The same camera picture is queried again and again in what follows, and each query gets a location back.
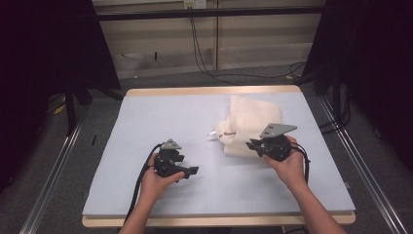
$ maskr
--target white cloth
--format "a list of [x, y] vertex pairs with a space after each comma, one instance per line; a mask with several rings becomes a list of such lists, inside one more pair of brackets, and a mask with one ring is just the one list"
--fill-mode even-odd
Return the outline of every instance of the white cloth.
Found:
[[224, 144], [224, 153], [234, 156], [258, 156], [246, 146], [251, 138], [259, 139], [269, 123], [282, 120], [278, 105], [263, 100], [232, 96], [228, 118], [215, 125], [216, 135]]

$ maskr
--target black metal bar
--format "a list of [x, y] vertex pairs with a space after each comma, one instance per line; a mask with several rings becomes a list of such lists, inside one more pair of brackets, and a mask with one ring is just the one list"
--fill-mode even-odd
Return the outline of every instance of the black metal bar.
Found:
[[333, 113], [334, 117], [338, 123], [343, 124], [343, 118], [341, 116], [341, 84], [340, 76], [338, 74], [337, 68], [334, 68], [334, 78], [333, 78]]
[[67, 129], [67, 136], [69, 137], [73, 130], [76, 127], [76, 112], [75, 112], [75, 104], [73, 102], [73, 91], [72, 91], [72, 85], [71, 81], [67, 80], [66, 82], [66, 87], [64, 90], [64, 96], [66, 100], [66, 108], [67, 108], [67, 123], [68, 123], [68, 129]]
[[98, 90], [99, 92], [101, 92], [101, 93], [103, 93], [103, 94], [105, 94], [105, 95], [107, 95], [107, 96], [109, 96], [109, 97], [111, 97], [111, 98], [114, 98], [114, 99], [116, 99], [116, 100], [123, 100], [123, 99], [124, 99], [123, 96], [121, 96], [121, 95], [119, 95], [119, 94], [116, 94], [115, 92], [113, 92], [113, 91], [111, 91], [111, 90], [109, 90], [109, 89], [107, 89], [107, 88], [104, 88], [104, 87], [100, 86], [100, 85], [99, 85], [97, 82], [95, 82], [95, 81], [88, 80], [88, 79], [82, 79], [82, 80], [80, 80], [79, 82], [85, 83], [86, 85], [88, 85], [88, 86], [90, 86], [90, 87], [93, 87], [93, 88], [95, 88], [96, 90]]
[[324, 6], [274, 7], [274, 8], [231, 8], [231, 9], [196, 9], [153, 12], [99, 13], [100, 21], [111, 20], [154, 20], [176, 18], [240, 17], [265, 15], [300, 15], [319, 14], [327, 10]]

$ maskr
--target finger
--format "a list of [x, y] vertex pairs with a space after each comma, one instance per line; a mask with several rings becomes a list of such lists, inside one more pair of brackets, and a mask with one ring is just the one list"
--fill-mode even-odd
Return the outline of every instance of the finger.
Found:
[[289, 142], [293, 142], [293, 143], [296, 143], [296, 142], [297, 142], [297, 139], [295, 139], [295, 138], [292, 137], [292, 136], [286, 136], [286, 137], [288, 138]]
[[148, 166], [154, 166], [156, 157], [158, 157], [158, 153], [153, 153], [148, 161]]
[[294, 161], [296, 161], [296, 160], [302, 161], [302, 162], [304, 161], [304, 159], [303, 159], [303, 154], [302, 154], [301, 152], [299, 152], [299, 151], [292, 152], [292, 153], [289, 155], [289, 158], [294, 159]]
[[291, 150], [291, 153], [289, 154], [289, 156], [293, 156], [293, 155], [297, 155], [297, 156], [300, 156], [300, 157], [303, 157], [303, 154], [300, 152], [300, 151], [298, 151], [298, 150]]
[[268, 164], [268, 165], [270, 165], [270, 166], [272, 166], [272, 167], [277, 167], [278, 166], [278, 164], [279, 164], [279, 162], [277, 162], [276, 160], [274, 160], [274, 159], [272, 159], [270, 156], [268, 156], [268, 155], [262, 155], [262, 158], [264, 159], [264, 161]]
[[146, 170], [145, 174], [146, 174], [146, 175], [156, 175], [155, 168], [154, 168], [154, 167], [149, 167], [149, 168]]
[[184, 176], [185, 176], [185, 173], [183, 173], [183, 172], [176, 173], [176, 174], [173, 174], [173, 175], [170, 175], [170, 176], [166, 177], [166, 182], [167, 182], [167, 184], [172, 184], [174, 182], [179, 181]]

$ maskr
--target cable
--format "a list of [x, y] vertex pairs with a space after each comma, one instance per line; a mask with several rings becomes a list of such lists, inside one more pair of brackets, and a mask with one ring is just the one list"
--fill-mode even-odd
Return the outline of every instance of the cable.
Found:
[[301, 144], [299, 144], [299, 143], [291, 142], [290, 144], [291, 144], [291, 149], [297, 150], [304, 157], [304, 178], [306, 179], [306, 182], [309, 183], [310, 162], [311, 161], [309, 160], [307, 152], [304, 149], [304, 147], [301, 146]]
[[318, 79], [318, 77], [322, 76], [323, 72], [325, 72], [326, 69], [330, 68], [334, 63], [333, 59], [332, 60], [325, 59], [325, 60], [326, 61], [322, 65], [320, 65], [318, 68], [301, 76], [300, 79], [295, 80], [292, 84], [296, 86], [301, 86], [305, 83], [309, 83], [309, 82], [312, 82]]
[[304, 233], [306, 233], [306, 234], [310, 233], [305, 226], [301, 226], [299, 228], [295, 228], [295, 229], [289, 230], [287, 232], [284, 232], [284, 234], [289, 234], [289, 233], [293, 233], [293, 232], [297, 232], [297, 231], [304, 231]]
[[[197, 29], [195, 28], [195, 23], [194, 23], [194, 19], [190, 18], [191, 21], [191, 27], [192, 27], [192, 40], [194, 43], [194, 54], [195, 54], [195, 62], [197, 63], [198, 68], [205, 74], [208, 75], [209, 77], [211, 77], [212, 79], [216, 80], [216, 81], [220, 81], [220, 82], [224, 82], [230, 85], [235, 85], [235, 86], [239, 86], [238, 84], [229, 82], [229, 81], [225, 81], [225, 80], [221, 80], [216, 78], [214, 75], [210, 74], [209, 71], [207, 70], [205, 63], [204, 63], [204, 59], [201, 55], [201, 49], [200, 49], [200, 44], [198, 43], [198, 37], [197, 37]], [[198, 63], [198, 56], [197, 56], [197, 48], [198, 48], [198, 54], [200, 55], [200, 59], [201, 62], [203, 64], [204, 70], [201, 69], [200, 64]]]
[[[289, 72], [281, 74], [281, 75], [277, 75], [277, 76], [261, 76], [261, 75], [252, 75], [252, 74], [237, 74], [237, 73], [223, 73], [223, 74], [212, 74], [210, 73], [210, 71], [207, 70], [203, 57], [201, 55], [201, 50], [200, 50], [200, 44], [198, 42], [198, 37], [197, 37], [197, 29], [195, 27], [195, 22], [193, 18], [190, 18], [191, 21], [191, 27], [192, 27], [192, 36], [193, 36], [193, 41], [194, 41], [194, 50], [195, 50], [195, 61], [197, 63], [198, 68], [206, 75], [212, 77], [213, 79], [217, 80], [217, 81], [221, 81], [221, 82], [225, 82], [231, 85], [237, 85], [235, 83], [231, 83], [228, 81], [224, 81], [224, 80], [220, 80], [218, 78], [216, 78], [217, 76], [245, 76], [245, 77], [257, 77], [257, 78], [264, 78], [264, 79], [275, 79], [275, 78], [281, 78], [281, 77], [285, 77], [287, 75], [293, 74], [293, 72], [297, 71], [298, 69], [300, 69], [302, 67], [302, 65], [304, 65], [306, 62], [305, 61], [300, 61], [300, 62], [294, 62], [293, 64], [290, 65], [289, 67]], [[201, 69], [201, 66], [198, 63], [198, 56], [197, 56], [197, 50], [198, 50], [198, 54], [200, 56], [202, 65], [204, 70]], [[292, 66], [298, 63], [302, 63], [299, 66], [297, 66], [296, 68], [292, 69]]]
[[344, 108], [343, 108], [343, 111], [340, 115], [339, 120], [338, 121], [333, 120], [333, 121], [329, 121], [325, 124], [319, 125], [320, 129], [325, 128], [325, 127], [327, 127], [331, 124], [338, 125], [338, 127], [334, 127], [333, 129], [321, 132], [322, 135], [326, 135], [326, 134], [329, 134], [329, 133], [339, 131], [339, 130], [345, 128], [347, 126], [347, 124], [349, 124], [350, 119], [352, 117], [352, 111], [351, 111], [351, 107], [350, 107], [350, 99], [351, 99], [350, 92], [349, 92], [349, 90], [346, 90], [346, 101], [344, 103]]
[[151, 152], [149, 153], [149, 155], [148, 155], [148, 158], [146, 159], [145, 164], [144, 164], [143, 167], [142, 167], [142, 170], [140, 171], [139, 177], [137, 178], [137, 181], [136, 181], [136, 185], [134, 186], [134, 192], [133, 192], [133, 196], [132, 196], [132, 198], [131, 198], [131, 206], [130, 206], [130, 209], [128, 210], [127, 216], [125, 217], [124, 223], [127, 222], [128, 218], [130, 217], [131, 212], [133, 211], [134, 206], [135, 206], [135, 204], [136, 204], [137, 193], [138, 193], [138, 191], [139, 191], [140, 183], [142, 182], [143, 175], [145, 175], [146, 171], [149, 169], [148, 162], [149, 162], [149, 160], [151, 159], [152, 154], [155, 152], [155, 150], [156, 150], [157, 148], [161, 147], [161, 146], [162, 146], [161, 144], [157, 144], [157, 145], [152, 149], [152, 151], [151, 151]]

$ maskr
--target power cord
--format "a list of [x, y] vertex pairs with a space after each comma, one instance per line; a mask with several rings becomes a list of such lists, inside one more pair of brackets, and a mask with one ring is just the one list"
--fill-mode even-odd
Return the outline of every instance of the power cord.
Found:
[[287, 232], [284, 232], [284, 234], [289, 234], [297, 231], [303, 231], [305, 234], [310, 234], [309, 230], [305, 226], [301, 226], [299, 228], [291, 229]]
[[[284, 74], [281, 74], [281, 75], [277, 75], [277, 76], [261, 76], [261, 75], [237, 74], [237, 73], [212, 74], [210, 71], [207, 70], [207, 68], [206, 68], [206, 66], [205, 66], [205, 63], [204, 63], [204, 60], [203, 60], [203, 57], [202, 57], [202, 55], [201, 55], [200, 44], [199, 44], [199, 42], [198, 42], [197, 29], [196, 29], [196, 26], [195, 26], [194, 19], [193, 19], [193, 18], [190, 18], [190, 21], [191, 21], [192, 36], [193, 36], [193, 42], [194, 42], [195, 61], [196, 61], [196, 63], [197, 63], [197, 66], [198, 66], [198, 68], [199, 68], [204, 74], [210, 76], [210, 77], [213, 78], [214, 80], [217, 80], [217, 81], [221, 81], [221, 82], [225, 82], [225, 83], [228, 83], [228, 84], [231, 84], [231, 85], [237, 85], [237, 86], [238, 86], [238, 84], [235, 84], [235, 83], [232, 83], [232, 82], [228, 82], [228, 81], [225, 81], [225, 80], [221, 80], [221, 79], [218, 79], [217, 77], [219, 77], [219, 76], [244, 76], [244, 77], [256, 77], [256, 78], [264, 78], [264, 79], [275, 79], [275, 78], [281, 78], [281, 77], [285, 77], [285, 76], [287, 76], [287, 75], [293, 74], [295, 71], [297, 71], [298, 69], [300, 69], [300, 68], [306, 63], [305, 61], [294, 62], [293, 64], [290, 65], [290, 67], [289, 67], [289, 72], [284, 73]], [[201, 63], [202, 63], [202, 66], [203, 66], [204, 70], [202, 70], [202, 69], [201, 69], [201, 66], [199, 65], [197, 52], [198, 52], [199, 57], [200, 57], [200, 59], [201, 59]], [[294, 65], [296, 65], [296, 64], [300, 64], [300, 65], [298, 65], [297, 67], [295, 67], [294, 69], [292, 69], [292, 67], [293, 67]]]
[[142, 182], [143, 175], [145, 175], [146, 171], [149, 169], [148, 162], [149, 162], [150, 158], [152, 157], [152, 154], [155, 152], [155, 150], [156, 150], [157, 148], [161, 147], [161, 146], [162, 146], [161, 144], [157, 144], [157, 145], [152, 149], [152, 151], [151, 151], [151, 152], [149, 153], [149, 155], [148, 155], [148, 158], [146, 159], [145, 164], [144, 164], [143, 167], [142, 167], [142, 170], [140, 171], [139, 177], [137, 178], [137, 181], [136, 181], [136, 185], [134, 186], [134, 192], [133, 192], [133, 196], [132, 196], [132, 198], [131, 198], [131, 206], [130, 206], [130, 208], [129, 208], [129, 210], [128, 210], [127, 216], [125, 217], [124, 223], [127, 222], [128, 218], [131, 216], [131, 212], [133, 211], [134, 206], [135, 206], [135, 204], [136, 204], [137, 193], [139, 192], [140, 183]]
[[307, 152], [304, 149], [304, 147], [301, 146], [299, 143], [291, 142], [290, 144], [291, 144], [291, 146], [290, 146], [291, 149], [297, 150], [304, 157], [304, 178], [306, 179], [306, 182], [309, 183], [310, 162], [311, 161], [309, 160], [309, 157], [307, 156]]
[[330, 133], [342, 130], [349, 124], [350, 119], [352, 117], [352, 111], [351, 111], [351, 107], [350, 107], [350, 99], [351, 99], [350, 92], [349, 92], [349, 90], [346, 90], [346, 101], [344, 103], [344, 108], [343, 108], [343, 111], [340, 115], [339, 120], [338, 121], [329, 121], [325, 124], [319, 125], [320, 129], [328, 127], [332, 124], [338, 125], [338, 127], [334, 127], [333, 129], [321, 132], [322, 135], [326, 135], [326, 134], [330, 134]]

